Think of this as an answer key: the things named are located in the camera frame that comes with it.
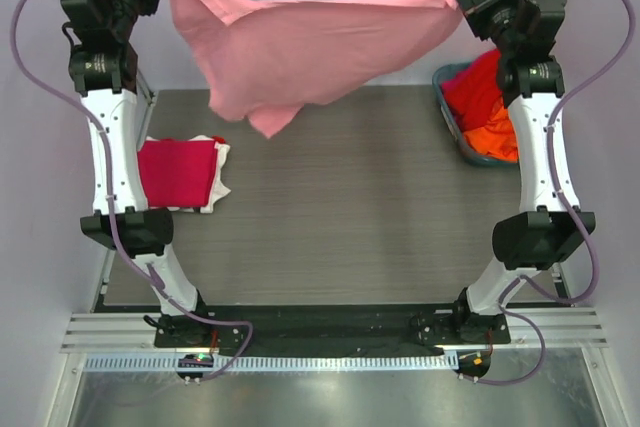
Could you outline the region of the pink t shirt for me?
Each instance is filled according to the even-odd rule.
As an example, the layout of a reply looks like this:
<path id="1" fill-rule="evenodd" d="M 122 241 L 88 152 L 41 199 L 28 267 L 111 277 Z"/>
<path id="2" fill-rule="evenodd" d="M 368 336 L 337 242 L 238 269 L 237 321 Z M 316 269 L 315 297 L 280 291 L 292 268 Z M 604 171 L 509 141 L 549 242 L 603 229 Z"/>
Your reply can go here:
<path id="1" fill-rule="evenodd" d="M 169 0 L 207 81 L 210 109 L 270 138 L 307 104 L 326 105 L 444 43 L 455 0 Z"/>

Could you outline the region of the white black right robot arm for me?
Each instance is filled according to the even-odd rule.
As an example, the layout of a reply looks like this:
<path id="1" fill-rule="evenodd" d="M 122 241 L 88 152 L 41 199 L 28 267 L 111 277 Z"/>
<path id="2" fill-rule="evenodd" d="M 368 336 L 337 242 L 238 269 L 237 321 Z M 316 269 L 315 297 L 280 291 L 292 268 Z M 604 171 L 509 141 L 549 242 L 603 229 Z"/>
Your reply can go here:
<path id="1" fill-rule="evenodd" d="M 562 115 L 562 69 L 551 51 L 567 0 L 456 0 L 474 36 L 500 53 L 496 82 L 519 154 L 518 214 L 497 223 L 494 256 L 465 288 L 447 323 L 460 341 L 482 342 L 504 324 L 501 312 L 520 285 L 566 260 L 595 229 L 568 170 Z"/>

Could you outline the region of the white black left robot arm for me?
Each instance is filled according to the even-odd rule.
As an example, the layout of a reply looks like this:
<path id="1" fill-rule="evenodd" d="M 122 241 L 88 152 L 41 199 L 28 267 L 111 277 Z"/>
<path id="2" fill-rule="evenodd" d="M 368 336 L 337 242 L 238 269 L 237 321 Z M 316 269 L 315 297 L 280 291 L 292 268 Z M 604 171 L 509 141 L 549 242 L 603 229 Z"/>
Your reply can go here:
<path id="1" fill-rule="evenodd" d="M 145 317 L 158 347 L 204 345 L 214 331 L 199 291 L 174 252 L 166 208 L 150 207 L 138 165 L 138 56 L 130 43 L 142 16 L 160 0 L 60 0 L 71 44 L 69 75 L 89 119 L 95 174 L 93 212 L 83 234 L 117 251 L 153 289 L 158 318 Z"/>

